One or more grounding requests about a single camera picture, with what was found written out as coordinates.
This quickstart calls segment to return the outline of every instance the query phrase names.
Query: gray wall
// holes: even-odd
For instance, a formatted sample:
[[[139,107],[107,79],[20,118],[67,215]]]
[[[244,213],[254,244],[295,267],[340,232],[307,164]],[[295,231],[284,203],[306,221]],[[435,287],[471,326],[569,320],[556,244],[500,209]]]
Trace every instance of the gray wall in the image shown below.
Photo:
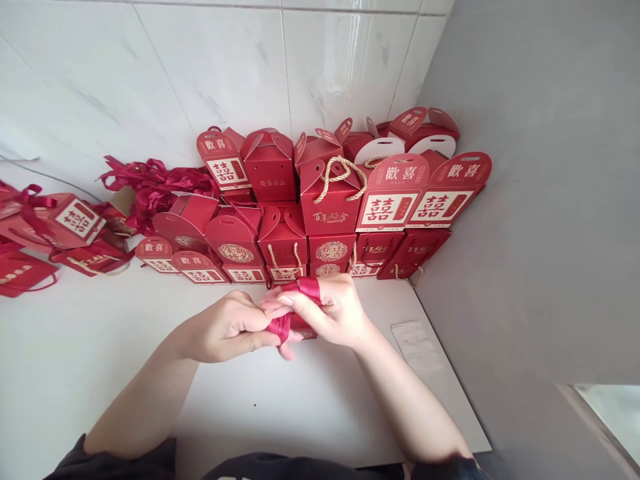
[[[640,384],[639,25],[637,0],[457,0],[418,102],[495,162],[418,288],[495,479],[625,477],[556,384]]]

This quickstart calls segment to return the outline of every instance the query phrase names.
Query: hand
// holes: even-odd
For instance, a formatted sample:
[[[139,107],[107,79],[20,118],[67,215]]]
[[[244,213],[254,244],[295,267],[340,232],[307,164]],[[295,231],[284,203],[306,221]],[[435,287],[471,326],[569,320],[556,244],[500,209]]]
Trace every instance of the hand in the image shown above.
[[[320,337],[331,343],[352,349],[369,344],[375,326],[362,309],[351,276],[332,275],[322,277],[318,282],[321,307],[300,292],[282,292],[280,287],[269,290],[260,306],[267,315],[275,317],[293,310]]]
[[[277,335],[263,331],[276,316],[264,312],[249,294],[234,290],[186,320],[170,337],[184,357],[203,363],[222,362],[280,345]]]

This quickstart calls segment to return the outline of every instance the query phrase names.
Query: white countertop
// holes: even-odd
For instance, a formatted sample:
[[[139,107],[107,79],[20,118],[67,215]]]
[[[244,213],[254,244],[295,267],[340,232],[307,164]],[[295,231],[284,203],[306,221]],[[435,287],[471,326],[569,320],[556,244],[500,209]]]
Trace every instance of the white countertop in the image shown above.
[[[489,442],[412,288],[357,280],[365,310],[390,325],[420,320],[442,368],[426,382],[474,452]],[[61,270],[57,285],[0,297],[0,478],[42,478],[90,430],[160,341],[236,286],[193,285],[150,268],[114,278]],[[239,286],[255,301],[262,286]],[[176,428],[179,479],[197,479],[252,451],[314,456],[355,467],[401,461],[353,354],[324,340],[201,365]]]

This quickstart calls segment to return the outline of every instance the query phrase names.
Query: white paper card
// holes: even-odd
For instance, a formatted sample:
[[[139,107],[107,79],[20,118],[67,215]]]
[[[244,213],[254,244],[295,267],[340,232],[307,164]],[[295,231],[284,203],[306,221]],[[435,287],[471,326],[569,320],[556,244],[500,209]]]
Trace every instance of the white paper card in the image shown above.
[[[440,355],[420,322],[392,325],[391,333],[405,361],[420,378],[424,379],[429,372],[444,368]]]

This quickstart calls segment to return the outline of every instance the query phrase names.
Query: white tile wall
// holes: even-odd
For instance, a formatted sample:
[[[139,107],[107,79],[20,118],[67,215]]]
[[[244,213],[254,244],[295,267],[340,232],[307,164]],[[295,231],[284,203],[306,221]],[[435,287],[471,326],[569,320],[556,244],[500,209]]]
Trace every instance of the white tile wall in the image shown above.
[[[414,106],[450,7],[0,0],[0,143],[18,132],[40,153],[30,167],[107,197],[93,182],[102,156],[200,165],[195,136],[210,125],[294,140],[346,116],[361,128]],[[0,161],[5,181],[25,175],[51,185]]]

